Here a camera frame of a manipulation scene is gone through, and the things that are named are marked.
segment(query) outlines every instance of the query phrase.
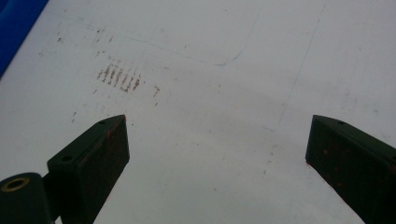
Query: dirt speck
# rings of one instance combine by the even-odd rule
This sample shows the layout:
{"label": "dirt speck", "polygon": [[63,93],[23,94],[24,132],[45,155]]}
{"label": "dirt speck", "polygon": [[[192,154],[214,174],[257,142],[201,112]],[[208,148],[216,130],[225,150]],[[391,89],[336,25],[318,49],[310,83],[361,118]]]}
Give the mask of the dirt speck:
{"label": "dirt speck", "polygon": [[160,92],[160,88],[158,86],[155,86],[154,88],[155,88],[155,92],[152,97],[155,97]]}
{"label": "dirt speck", "polygon": [[140,80],[139,80],[139,78],[136,80],[136,82],[134,83],[134,89],[132,90],[132,91],[134,91],[134,90],[136,90],[136,88],[139,86],[139,82],[140,82]]}

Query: hole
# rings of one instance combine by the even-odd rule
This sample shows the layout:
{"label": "hole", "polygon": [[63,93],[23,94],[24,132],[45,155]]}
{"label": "hole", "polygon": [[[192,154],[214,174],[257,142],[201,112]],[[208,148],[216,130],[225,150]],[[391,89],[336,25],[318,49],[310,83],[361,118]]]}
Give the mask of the hole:
{"label": "hole", "polygon": [[12,192],[17,189],[23,188],[25,185],[29,183],[30,179],[28,177],[18,177],[13,180],[8,181],[1,190],[3,192]]}
{"label": "hole", "polygon": [[64,156],[63,158],[62,158],[62,161],[71,161],[72,160],[72,157],[71,156]]}

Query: blue edge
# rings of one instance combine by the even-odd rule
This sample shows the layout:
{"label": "blue edge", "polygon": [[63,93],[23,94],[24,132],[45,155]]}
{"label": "blue edge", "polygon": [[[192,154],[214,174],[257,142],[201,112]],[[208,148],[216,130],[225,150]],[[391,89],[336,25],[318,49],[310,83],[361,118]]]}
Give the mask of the blue edge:
{"label": "blue edge", "polygon": [[0,78],[49,0],[0,0]]}

